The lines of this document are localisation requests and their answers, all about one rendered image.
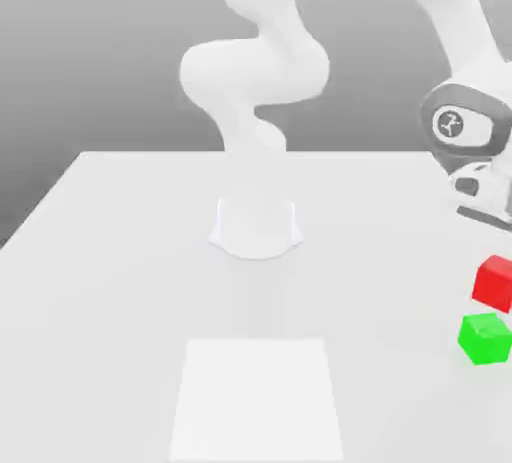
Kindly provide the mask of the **small green cube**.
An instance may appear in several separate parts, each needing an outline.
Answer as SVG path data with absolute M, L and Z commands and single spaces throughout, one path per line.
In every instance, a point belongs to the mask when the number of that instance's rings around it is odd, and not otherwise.
M 474 365 L 504 363 L 512 331 L 495 313 L 471 314 L 463 317 L 457 341 Z

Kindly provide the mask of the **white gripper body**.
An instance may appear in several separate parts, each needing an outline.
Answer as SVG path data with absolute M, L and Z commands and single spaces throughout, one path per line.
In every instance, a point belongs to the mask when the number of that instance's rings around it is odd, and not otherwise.
M 458 205 L 456 212 L 465 218 L 512 234 L 512 214 L 505 210 L 487 212 L 470 206 Z

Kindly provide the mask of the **small red cube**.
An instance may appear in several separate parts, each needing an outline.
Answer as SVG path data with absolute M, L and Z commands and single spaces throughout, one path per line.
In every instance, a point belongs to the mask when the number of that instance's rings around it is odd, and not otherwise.
M 472 298 L 503 313 L 512 309 L 512 261 L 492 255 L 478 268 Z

